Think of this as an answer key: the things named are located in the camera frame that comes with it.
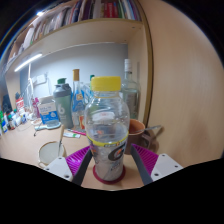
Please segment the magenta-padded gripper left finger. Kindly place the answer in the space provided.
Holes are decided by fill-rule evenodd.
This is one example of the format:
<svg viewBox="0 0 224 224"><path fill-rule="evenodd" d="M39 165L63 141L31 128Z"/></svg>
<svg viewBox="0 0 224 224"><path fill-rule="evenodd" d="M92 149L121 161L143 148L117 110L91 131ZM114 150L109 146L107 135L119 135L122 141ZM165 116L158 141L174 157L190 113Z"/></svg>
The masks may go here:
<svg viewBox="0 0 224 224"><path fill-rule="evenodd" d="M44 170L80 186L91 159L92 153L87 146L66 158L56 158Z"/></svg>

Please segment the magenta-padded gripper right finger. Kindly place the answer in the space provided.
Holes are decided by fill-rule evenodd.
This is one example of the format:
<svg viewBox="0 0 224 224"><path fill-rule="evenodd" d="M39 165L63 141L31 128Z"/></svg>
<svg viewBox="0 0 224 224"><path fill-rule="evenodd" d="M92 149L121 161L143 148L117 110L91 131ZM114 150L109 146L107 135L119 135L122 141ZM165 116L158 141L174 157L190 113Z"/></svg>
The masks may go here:
<svg viewBox="0 0 224 224"><path fill-rule="evenodd" d="M131 145L131 155L136 163L144 185L157 181L182 169L182 166L167 154L156 153L139 145Z"/></svg>

